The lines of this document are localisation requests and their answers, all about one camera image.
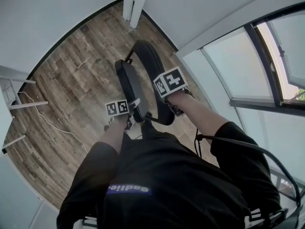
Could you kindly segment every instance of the black t-shirt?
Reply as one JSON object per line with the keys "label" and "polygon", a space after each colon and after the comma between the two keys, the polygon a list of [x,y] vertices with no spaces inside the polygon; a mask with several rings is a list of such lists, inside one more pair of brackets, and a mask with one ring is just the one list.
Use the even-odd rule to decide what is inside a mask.
{"label": "black t-shirt", "polygon": [[[232,122],[215,136],[255,144]],[[250,209],[280,209],[262,154],[219,140],[211,152],[220,168],[165,136],[138,140],[120,155],[96,143],[61,206],[58,229],[89,213],[99,228],[244,228]]]}

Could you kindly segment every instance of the person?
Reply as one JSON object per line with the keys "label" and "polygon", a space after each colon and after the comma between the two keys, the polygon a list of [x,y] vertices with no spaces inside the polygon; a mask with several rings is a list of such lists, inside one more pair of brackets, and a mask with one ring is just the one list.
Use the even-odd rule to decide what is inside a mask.
{"label": "person", "polygon": [[[256,144],[235,123],[183,91],[167,100],[203,135]],[[218,168],[149,121],[141,127],[142,139],[131,140],[124,132],[127,118],[115,118],[80,165],[57,217],[58,229],[72,229],[92,214],[103,229],[239,229],[250,210],[269,214],[281,209],[263,154],[209,141]]]}

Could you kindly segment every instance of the floor plank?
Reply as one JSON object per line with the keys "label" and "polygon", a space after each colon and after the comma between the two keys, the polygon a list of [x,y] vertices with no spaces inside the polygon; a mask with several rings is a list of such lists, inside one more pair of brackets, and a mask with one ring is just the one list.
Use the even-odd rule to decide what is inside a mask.
{"label": "floor plank", "polygon": [[[88,21],[59,45],[33,75],[36,85],[28,84],[24,91],[34,101],[49,101],[48,105],[38,106],[48,122],[74,133],[90,149],[109,121],[104,104],[124,98],[114,62],[124,59],[138,39],[149,41],[157,49],[166,70],[181,66],[174,49],[147,18],[141,16],[137,29],[129,27],[122,19],[120,3]],[[136,55],[133,59],[150,111],[156,115],[148,75]],[[183,71],[196,98],[206,103],[198,86],[185,69]],[[24,103],[31,102],[25,94],[20,98]],[[10,146],[8,154],[29,183],[59,208],[86,156],[85,149],[71,134],[47,124],[34,107],[13,110],[12,114],[16,118],[6,142],[22,134],[26,138]],[[194,151],[196,129],[186,116],[176,118],[171,126],[154,125],[160,131],[175,134],[182,144]],[[140,134],[139,125],[129,132],[131,138]],[[203,158],[217,165],[206,143]]]}

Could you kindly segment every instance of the shirt sleeve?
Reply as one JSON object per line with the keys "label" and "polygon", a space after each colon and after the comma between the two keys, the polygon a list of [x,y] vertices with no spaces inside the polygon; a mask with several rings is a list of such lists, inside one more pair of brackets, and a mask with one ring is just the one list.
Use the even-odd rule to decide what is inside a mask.
{"label": "shirt sleeve", "polygon": [[76,221],[94,211],[115,176],[117,160],[118,154],[110,145],[102,142],[93,145],[78,168],[61,205],[57,229],[72,229]]}
{"label": "shirt sleeve", "polygon": [[[233,122],[220,127],[215,136],[257,145]],[[236,146],[226,141],[212,141],[211,153],[216,156],[220,169],[241,189],[251,210],[260,208],[266,214],[280,210],[279,192],[272,184],[265,156],[248,147]]]}

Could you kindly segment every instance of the black chair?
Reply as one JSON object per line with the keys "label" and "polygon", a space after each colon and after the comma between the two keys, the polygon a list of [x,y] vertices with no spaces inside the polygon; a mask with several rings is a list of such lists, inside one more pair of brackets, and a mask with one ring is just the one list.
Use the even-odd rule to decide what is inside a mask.
{"label": "black chair", "polygon": [[147,116],[148,102],[145,98],[140,80],[134,67],[131,65],[132,54],[135,53],[142,62],[145,70],[147,71],[149,78],[152,82],[158,75],[165,72],[162,61],[155,50],[155,48],[145,40],[138,40],[131,51],[127,55],[125,60],[119,60],[115,62],[115,69],[119,77],[123,92],[128,102],[140,99],[140,104],[134,109],[134,119],[136,122],[143,122],[145,118],[162,125],[170,125],[175,119],[174,113],[170,110],[169,106],[163,103],[159,97],[158,92],[153,88],[157,109],[158,118]]}

